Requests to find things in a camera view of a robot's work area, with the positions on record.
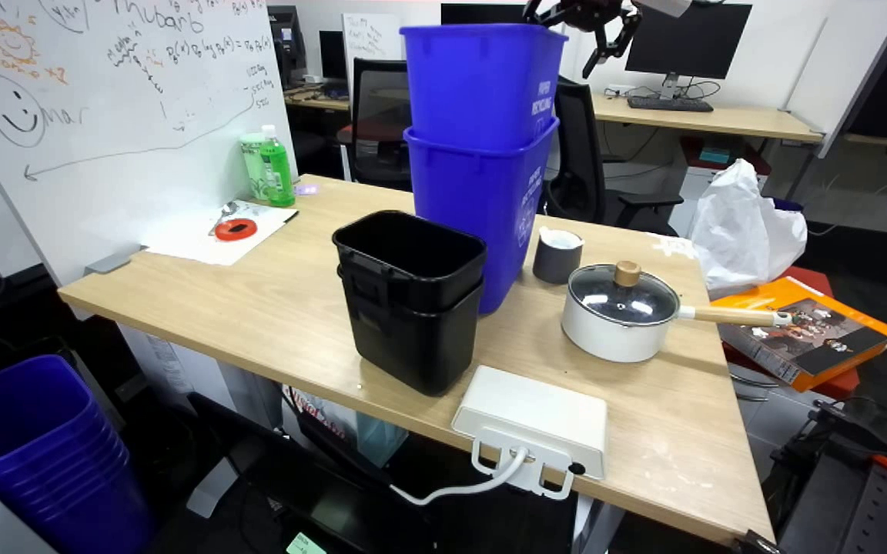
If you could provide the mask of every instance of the black cup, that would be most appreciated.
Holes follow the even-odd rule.
[[[578,268],[583,240],[565,230],[538,230],[531,273],[544,284],[565,284]]]

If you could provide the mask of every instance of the white plastic bag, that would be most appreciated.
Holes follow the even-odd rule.
[[[737,161],[691,205],[683,236],[710,299],[779,278],[806,250],[806,217],[756,189],[755,166]]]

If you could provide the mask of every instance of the computer monitor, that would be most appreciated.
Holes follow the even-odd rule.
[[[324,80],[348,80],[340,29],[321,29],[321,64],[324,64]]]
[[[268,27],[271,27],[271,43],[278,50],[282,87],[295,87],[306,71],[306,46],[301,46],[295,5],[268,5]]]
[[[676,78],[722,80],[752,5],[693,4],[681,18],[639,10],[625,71],[664,72],[658,95],[631,95],[631,106],[710,110],[686,97]]]
[[[441,4],[441,25],[522,21],[526,4]]]

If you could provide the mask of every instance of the black trash bin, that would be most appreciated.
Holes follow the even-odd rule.
[[[372,212],[333,235],[354,347],[421,394],[471,362],[484,243],[407,212]]]

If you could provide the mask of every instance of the pot handle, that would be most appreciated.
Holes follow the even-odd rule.
[[[683,321],[710,321],[710,322],[737,322],[737,327],[790,327],[787,309],[755,309],[755,308],[693,308],[681,305]]]

